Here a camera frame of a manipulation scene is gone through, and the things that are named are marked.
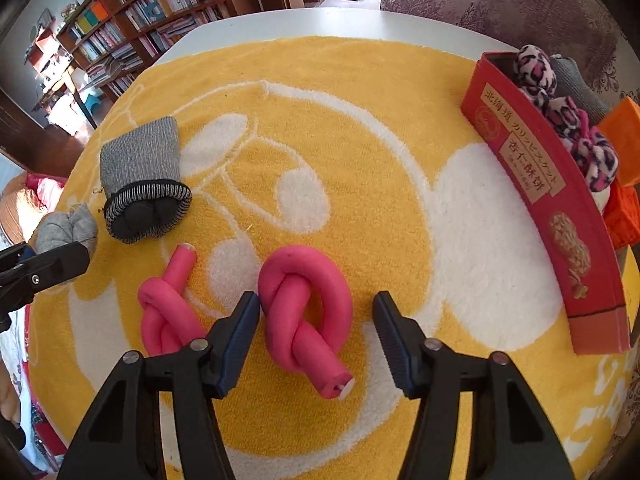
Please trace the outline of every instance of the gold label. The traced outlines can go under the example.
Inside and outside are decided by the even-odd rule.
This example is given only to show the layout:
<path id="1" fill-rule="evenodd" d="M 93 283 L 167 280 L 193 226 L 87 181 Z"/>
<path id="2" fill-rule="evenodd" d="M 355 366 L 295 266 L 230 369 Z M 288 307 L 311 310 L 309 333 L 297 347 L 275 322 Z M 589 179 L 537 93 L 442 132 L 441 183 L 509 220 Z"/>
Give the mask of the gold label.
<path id="1" fill-rule="evenodd" d="M 564 179 L 519 115 L 489 83 L 484 85 L 481 99 L 510 133 L 500 148 L 500 154 L 518 178 L 531 203 L 546 192 L 551 196 L 560 193 L 565 186 Z"/>

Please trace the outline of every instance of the striped cuff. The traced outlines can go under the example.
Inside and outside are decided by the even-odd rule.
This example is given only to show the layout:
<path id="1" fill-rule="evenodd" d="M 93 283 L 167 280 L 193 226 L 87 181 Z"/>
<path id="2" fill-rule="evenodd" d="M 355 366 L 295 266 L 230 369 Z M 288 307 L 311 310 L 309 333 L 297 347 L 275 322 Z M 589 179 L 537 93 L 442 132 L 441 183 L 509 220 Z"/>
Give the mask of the striped cuff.
<path id="1" fill-rule="evenodd" d="M 117 238 L 113 235 L 111 225 L 113 221 L 122 215 L 125 209 L 134 202 L 157 200 L 166 197 L 175 198 L 178 201 L 178 209 L 175 217 L 171 221 L 162 224 L 156 222 L 151 228 L 138 233 L 134 238 L 122 241 L 126 244 L 133 244 L 149 236 L 159 238 L 167 234 L 182 220 L 191 204 L 191 189 L 177 180 L 169 179 L 133 182 L 112 194 L 104 205 L 104 219 L 107 223 L 107 231 L 111 236 Z"/>

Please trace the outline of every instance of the yellow tablecloth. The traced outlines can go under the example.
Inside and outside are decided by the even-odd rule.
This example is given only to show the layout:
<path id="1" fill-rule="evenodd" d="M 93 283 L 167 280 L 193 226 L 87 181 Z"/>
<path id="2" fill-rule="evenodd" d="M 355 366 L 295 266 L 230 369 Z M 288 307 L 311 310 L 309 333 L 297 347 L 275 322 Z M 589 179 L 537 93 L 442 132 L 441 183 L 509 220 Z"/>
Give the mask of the yellow tablecloth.
<path id="1" fill-rule="evenodd" d="M 508 351 L 584 478 L 611 436 L 633 358 L 573 354 L 534 224 L 460 113 L 473 66 L 401 43 L 301 38 L 143 73 L 91 138 L 60 203 L 88 202 L 98 219 L 89 271 L 39 295 L 31 310 L 31 381 L 62 437 L 71 439 L 117 359 L 143 349 L 136 291 L 162 273 L 176 244 L 198 251 L 187 298 L 205 326 L 255 290 L 273 250 L 308 244 L 351 287 L 354 325 L 341 357 L 356 386 L 344 401 L 321 399 L 270 360 L 261 326 L 238 387 L 216 404 L 240 480 L 396 477 L 417 402 L 394 388 L 370 320 L 385 289 L 457 351 Z M 126 246 L 108 236 L 99 212 L 100 148 L 165 115 L 180 127 L 193 204 L 166 237 Z M 625 290 L 638 304 L 632 257 Z M 162 416 L 172 416 L 166 403 Z M 170 428 L 165 459 L 178 478 Z M 465 396 L 454 480 L 464 475 L 469 431 Z"/>

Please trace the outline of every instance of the metal screw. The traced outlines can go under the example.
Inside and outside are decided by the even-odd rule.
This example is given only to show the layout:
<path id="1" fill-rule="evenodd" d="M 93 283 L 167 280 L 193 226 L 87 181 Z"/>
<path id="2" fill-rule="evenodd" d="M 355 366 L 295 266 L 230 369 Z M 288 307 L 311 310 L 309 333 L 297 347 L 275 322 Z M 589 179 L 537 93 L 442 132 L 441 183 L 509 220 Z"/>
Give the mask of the metal screw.
<path id="1" fill-rule="evenodd" d="M 138 352 L 134 352 L 133 350 L 131 352 L 127 352 L 122 356 L 122 360 L 127 365 L 132 365 L 133 363 L 137 362 L 138 359 L 140 359 L 140 354 Z"/>
<path id="2" fill-rule="evenodd" d="M 209 347 L 209 341 L 206 339 L 194 339 L 189 345 L 194 352 L 202 352 Z"/>
<path id="3" fill-rule="evenodd" d="M 433 350 L 433 351 L 438 351 L 442 348 L 442 341 L 440 341 L 439 339 L 436 339 L 434 337 L 428 337 L 427 339 L 424 340 L 424 345 L 429 349 L 429 350 Z"/>
<path id="4" fill-rule="evenodd" d="M 494 352 L 491 355 L 491 359 L 494 360 L 494 363 L 498 363 L 500 366 L 506 366 L 511 362 L 509 356 L 504 352 Z"/>

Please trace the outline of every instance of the orange cube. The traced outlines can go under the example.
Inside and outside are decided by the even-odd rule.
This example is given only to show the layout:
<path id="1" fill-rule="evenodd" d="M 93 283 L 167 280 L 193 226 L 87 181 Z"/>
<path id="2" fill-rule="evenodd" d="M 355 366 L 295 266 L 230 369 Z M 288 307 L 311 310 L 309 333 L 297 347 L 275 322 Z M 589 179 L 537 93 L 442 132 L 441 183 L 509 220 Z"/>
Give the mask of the orange cube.
<path id="1" fill-rule="evenodd" d="M 614 180 L 602 218 L 615 250 L 640 242 L 640 203 L 633 187 L 621 187 Z"/>
<path id="2" fill-rule="evenodd" d="M 640 106 L 625 97 L 598 124 L 598 129 L 616 149 L 620 166 L 616 179 L 620 186 L 640 182 Z"/>

